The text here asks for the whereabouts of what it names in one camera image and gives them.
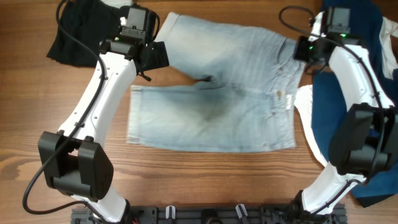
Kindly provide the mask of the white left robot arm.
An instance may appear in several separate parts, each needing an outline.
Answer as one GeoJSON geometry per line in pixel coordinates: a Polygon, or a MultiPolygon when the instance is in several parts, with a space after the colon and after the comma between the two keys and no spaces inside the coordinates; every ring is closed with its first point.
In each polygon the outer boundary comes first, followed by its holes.
{"type": "Polygon", "coordinates": [[[114,167],[104,142],[119,102],[138,75],[169,66],[165,44],[104,42],[96,71],[73,113],[38,143],[47,186],[74,198],[93,223],[129,223],[130,203],[112,186],[114,167]]]}

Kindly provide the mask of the light blue denim shorts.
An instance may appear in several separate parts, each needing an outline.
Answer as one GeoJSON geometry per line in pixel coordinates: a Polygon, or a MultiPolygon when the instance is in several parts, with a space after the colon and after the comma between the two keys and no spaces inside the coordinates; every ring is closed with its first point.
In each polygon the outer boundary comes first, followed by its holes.
{"type": "Polygon", "coordinates": [[[198,152],[295,147],[304,63],[294,59],[293,39],[171,12],[157,40],[170,66],[195,84],[132,86],[128,143],[198,152]]]}

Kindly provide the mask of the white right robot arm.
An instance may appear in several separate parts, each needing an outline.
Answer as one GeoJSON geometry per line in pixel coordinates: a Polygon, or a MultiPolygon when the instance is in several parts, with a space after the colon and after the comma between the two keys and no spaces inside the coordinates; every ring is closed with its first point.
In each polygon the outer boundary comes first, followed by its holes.
{"type": "Polygon", "coordinates": [[[397,160],[397,110],[382,90],[358,40],[338,34],[333,40],[300,36],[294,58],[330,67],[347,112],[328,146],[329,161],[312,185],[292,202],[296,218],[327,217],[351,189],[366,185],[397,160]]]}

